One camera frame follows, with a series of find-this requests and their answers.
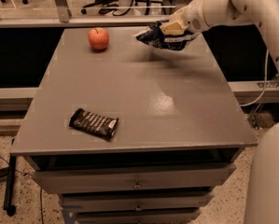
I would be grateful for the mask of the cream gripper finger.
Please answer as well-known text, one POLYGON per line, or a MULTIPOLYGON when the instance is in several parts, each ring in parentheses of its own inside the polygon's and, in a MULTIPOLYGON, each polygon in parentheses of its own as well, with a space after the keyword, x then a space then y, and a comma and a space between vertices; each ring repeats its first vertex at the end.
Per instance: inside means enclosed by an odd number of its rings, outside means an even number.
POLYGON ((184 35, 184 36, 166 36, 164 38, 165 43, 178 43, 178 42, 189 42, 195 39, 195 35, 184 35))
POLYGON ((164 35, 182 35, 188 26, 181 20, 163 22, 160 29, 164 35))

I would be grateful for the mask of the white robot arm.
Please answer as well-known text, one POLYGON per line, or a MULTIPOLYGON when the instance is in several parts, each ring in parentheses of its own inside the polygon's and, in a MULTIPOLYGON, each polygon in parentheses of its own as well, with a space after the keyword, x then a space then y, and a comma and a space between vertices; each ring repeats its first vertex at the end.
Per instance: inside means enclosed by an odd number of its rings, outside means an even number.
POLYGON ((218 25, 253 24, 279 73, 279 0, 193 0, 160 26, 164 35, 207 31, 218 25))

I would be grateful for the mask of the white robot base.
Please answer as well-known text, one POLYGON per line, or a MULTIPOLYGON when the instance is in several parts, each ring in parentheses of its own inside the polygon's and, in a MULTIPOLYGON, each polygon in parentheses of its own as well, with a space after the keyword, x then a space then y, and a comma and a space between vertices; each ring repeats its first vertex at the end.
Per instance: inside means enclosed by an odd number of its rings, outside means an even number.
POLYGON ((250 169, 244 224, 279 224, 279 122, 258 143, 250 169))

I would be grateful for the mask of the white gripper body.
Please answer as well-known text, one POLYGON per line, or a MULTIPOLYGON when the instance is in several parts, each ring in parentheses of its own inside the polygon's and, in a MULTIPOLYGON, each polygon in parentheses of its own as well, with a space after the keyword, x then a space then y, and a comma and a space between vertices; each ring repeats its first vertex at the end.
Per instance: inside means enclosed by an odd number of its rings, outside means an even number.
POLYGON ((178 9, 170 16, 170 21, 181 19, 187 26, 186 31, 199 33, 206 31, 208 25, 203 16, 205 0, 192 0, 188 5, 178 9))

